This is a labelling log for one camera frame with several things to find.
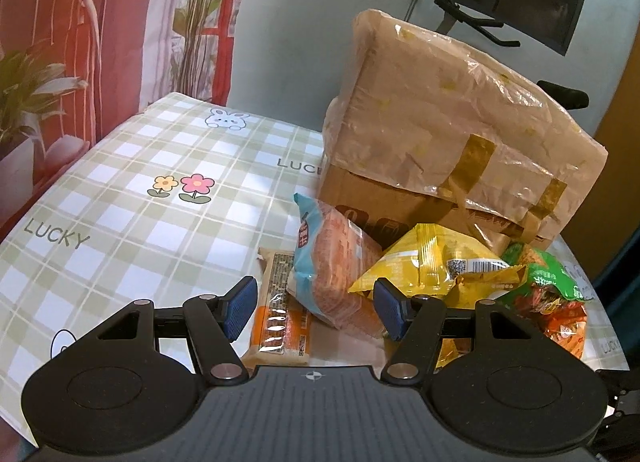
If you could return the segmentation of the orange snack bag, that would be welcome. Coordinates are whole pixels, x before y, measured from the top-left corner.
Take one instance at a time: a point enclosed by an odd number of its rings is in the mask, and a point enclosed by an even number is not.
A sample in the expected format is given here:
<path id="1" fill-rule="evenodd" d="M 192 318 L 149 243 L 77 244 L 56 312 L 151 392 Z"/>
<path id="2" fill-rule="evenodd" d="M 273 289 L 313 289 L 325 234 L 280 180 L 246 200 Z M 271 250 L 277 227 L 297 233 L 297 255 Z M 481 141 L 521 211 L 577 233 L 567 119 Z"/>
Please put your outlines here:
<path id="1" fill-rule="evenodd" d="M 588 315 L 580 300 L 565 299 L 550 286 L 535 286 L 514 299 L 518 313 L 577 359 L 582 358 Z"/>

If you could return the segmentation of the wooden door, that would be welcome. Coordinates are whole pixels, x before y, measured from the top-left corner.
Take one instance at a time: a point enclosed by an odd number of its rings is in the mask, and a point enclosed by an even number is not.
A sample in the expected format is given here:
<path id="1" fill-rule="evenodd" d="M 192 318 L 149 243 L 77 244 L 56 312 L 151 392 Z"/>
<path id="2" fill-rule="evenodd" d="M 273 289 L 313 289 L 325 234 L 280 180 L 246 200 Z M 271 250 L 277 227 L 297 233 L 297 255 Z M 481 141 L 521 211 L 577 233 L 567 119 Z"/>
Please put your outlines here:
<path id="1" fill-rule="evenodd" d="M 639 226 L 639 66 L 635 42 L 596 132 L 608 161 L 562 232 L 591 280 L 605 271 Z"/>

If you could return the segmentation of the orange biscuit packet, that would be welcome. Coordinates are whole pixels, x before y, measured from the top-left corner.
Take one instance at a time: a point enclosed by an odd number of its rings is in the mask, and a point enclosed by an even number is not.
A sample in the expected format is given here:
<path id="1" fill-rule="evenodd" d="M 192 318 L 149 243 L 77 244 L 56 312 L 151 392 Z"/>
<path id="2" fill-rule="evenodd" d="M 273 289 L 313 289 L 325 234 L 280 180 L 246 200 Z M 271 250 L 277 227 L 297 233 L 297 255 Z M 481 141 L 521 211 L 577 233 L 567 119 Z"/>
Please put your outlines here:
<path id="1" fill-rule="evenodd" d="M 257 366 L 306 366 L 310 360 L 312 319 L 288 292 L 294 253 L 261 247 L 258 259 L 262 283 L 243 364 L 250 371 Z"/>

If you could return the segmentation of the pink printed backdrop curtain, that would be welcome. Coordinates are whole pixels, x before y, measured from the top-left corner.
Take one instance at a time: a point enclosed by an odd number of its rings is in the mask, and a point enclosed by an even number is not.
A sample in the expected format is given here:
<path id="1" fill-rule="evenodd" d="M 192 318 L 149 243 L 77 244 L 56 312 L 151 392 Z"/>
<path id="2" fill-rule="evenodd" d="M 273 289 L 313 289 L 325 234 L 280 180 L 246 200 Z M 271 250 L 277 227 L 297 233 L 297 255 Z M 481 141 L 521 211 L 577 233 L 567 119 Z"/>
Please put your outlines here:
<path id="1" fill-rule="evenodd" d="M 225 104 L 242 0 L 1 0 L 1 228 L 170 92 Z"/>

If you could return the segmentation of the green red snack bag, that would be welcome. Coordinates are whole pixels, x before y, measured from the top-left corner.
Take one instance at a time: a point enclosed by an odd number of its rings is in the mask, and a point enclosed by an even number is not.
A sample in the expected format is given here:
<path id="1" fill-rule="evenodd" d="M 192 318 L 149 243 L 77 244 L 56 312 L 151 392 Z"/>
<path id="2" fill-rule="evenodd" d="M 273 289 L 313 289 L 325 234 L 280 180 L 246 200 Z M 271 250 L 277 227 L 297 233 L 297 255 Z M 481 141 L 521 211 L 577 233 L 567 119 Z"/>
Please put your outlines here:
<path id="1" fill-rule="evenodd" d="M 525 267 L 524 283 L 498 298 L 498 302 L 521 313 L 551 315 L 569 304 L 584 304 L 576 281 L 553 255 L 528 244 L 512 243 L 502 255 L 512 267 Z"/>

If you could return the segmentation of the blue pink wafer packet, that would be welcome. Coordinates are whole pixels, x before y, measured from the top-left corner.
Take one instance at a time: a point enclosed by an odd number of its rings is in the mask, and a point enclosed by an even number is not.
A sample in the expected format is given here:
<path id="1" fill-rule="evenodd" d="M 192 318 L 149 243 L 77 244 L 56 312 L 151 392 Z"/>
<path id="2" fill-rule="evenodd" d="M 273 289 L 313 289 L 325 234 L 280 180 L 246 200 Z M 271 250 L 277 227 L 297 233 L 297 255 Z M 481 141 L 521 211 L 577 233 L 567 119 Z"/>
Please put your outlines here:
<path id="1" fill-rule="evenodd" d="M 381 338 L 372 301 L 349 291 L 382 257 L 381 246 L 331 205 L 300 193 L 294 202 L 300 222 L 288 292 L 336 330 Z"/>

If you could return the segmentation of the yellow chip bag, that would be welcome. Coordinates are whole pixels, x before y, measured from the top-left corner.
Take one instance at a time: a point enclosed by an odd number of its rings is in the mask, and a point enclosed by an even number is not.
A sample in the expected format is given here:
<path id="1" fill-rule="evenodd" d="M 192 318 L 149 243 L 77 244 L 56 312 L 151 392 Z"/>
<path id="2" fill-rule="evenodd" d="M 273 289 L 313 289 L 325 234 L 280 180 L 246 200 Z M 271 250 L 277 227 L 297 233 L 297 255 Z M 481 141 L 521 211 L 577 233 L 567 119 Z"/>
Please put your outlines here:
<path id="1" fill-rule="evenodd" d="M 474 237 L 434 223 L 419 223 L 392 245 L 357 281 L 352 293 L 369 293 L 385 278 L 407 297 L 448 299 L 468 308 L 527 278 L 525 266 L 511 266 Z"/>

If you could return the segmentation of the cardboard box with plastic liner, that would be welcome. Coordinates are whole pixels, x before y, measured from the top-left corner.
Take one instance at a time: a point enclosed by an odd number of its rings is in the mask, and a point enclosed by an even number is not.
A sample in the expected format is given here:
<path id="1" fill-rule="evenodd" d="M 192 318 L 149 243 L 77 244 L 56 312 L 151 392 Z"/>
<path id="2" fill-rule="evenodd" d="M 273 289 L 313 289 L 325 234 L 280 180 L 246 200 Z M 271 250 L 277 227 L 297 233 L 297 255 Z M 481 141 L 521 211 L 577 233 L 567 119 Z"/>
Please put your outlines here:
<path id="1" fill-rule="evenodd" d="M 322 129 L 319 199 L 383 245 L 418 223 L 548 246 L 608 153 L 544 90 L 468 44 L 378 10 Z"/>

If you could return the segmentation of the checked Lucky tablecloth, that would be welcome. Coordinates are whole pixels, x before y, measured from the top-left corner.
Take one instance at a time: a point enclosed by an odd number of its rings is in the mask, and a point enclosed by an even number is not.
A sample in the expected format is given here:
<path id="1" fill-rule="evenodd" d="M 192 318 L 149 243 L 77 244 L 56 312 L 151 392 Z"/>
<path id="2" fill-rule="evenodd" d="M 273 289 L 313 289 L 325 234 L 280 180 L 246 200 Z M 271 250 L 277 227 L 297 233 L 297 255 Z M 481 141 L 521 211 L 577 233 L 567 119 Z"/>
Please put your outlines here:
<path id="1" fill-rule="evenodd" d="M 290 251 L 320 133 L 171 93 L 70 167 L 1 245 L 1 415 L 29 376 L 130 301 L 178 307 Z"/>

